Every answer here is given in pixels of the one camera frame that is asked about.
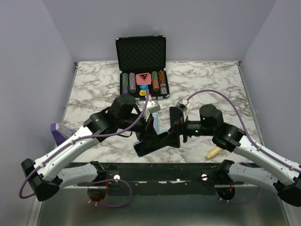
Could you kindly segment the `black smartphone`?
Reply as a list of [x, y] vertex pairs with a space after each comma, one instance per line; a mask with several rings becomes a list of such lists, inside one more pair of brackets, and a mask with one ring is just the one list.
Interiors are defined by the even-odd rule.
[[164, 146], [159, 140], [139, 141], [133, 144], [133, 148], [139, 157], [148, 155]]
[[169, 133], [172, 131], [180, 131], [181, 130], [181, 123], [180, 119], [182, 118], [182, 110], [176, 106], [172, 106], [169, 108], [169, 116], [170, 116], [170, 129], [168, 130]]

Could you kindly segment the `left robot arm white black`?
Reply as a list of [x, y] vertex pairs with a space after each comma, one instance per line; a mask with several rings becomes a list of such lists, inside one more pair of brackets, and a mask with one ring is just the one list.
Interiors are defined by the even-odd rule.
[[42, 202], [54, 196], [60, 188], [79, 183], [91, 183], [99, 186], [106, 178], [104, 169], [97, 162], [81, 167], [67, 168], [67, 165], [91, 147], [106, 138], [120, 135], [126, 131], [137, 134], [134, 144], [137, 155], [142, 157], [162, 147], [154, 128], [153, 113], [160, 111], [156, 100], [148, 97], [140, 111], [136, 99], [130, 94], [115, 98], [112, 105], [92, 114], [70, 138], [53, 151], [36, 159], [25, 159], [22, 169], [33, 195]]

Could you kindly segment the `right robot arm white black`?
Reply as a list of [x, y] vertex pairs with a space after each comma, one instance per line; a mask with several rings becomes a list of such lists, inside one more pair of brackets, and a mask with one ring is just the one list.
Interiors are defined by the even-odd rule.
[[257, 164], [262, 170], [240, 166], [225, 161], [226, 167], [217, 171], [217, 181], [223, 185], [230, 181], [247, 182], [265, 187], [295, 207], [301, 205], [301, 165], [286, 159], [247, 136], [247, 132], [225, 123], [223, 115], [214, 105], [199, 109], [200, 120], [190, 121], [187, 110], [170, 107], [169, 135], [189, 137], [211, 136], [213, 143], [221, 149], [243, 156]]

